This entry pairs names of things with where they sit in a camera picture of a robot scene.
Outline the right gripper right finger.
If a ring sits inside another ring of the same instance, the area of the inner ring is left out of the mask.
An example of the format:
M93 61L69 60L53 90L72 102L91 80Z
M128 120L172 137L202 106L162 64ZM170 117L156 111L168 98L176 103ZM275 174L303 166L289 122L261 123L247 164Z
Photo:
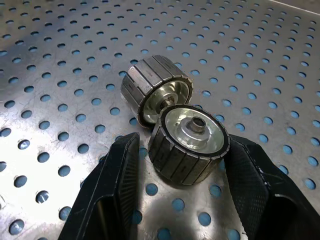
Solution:
M230 136L224 158L230 193L250 240L318 240L320 216L263 148Z

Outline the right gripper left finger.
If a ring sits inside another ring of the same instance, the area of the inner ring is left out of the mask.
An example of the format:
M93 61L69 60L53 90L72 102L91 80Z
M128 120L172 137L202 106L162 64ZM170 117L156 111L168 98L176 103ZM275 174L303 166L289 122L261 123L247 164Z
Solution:
M60 240L128 240L138 199L140 135L118 138L84 180Z

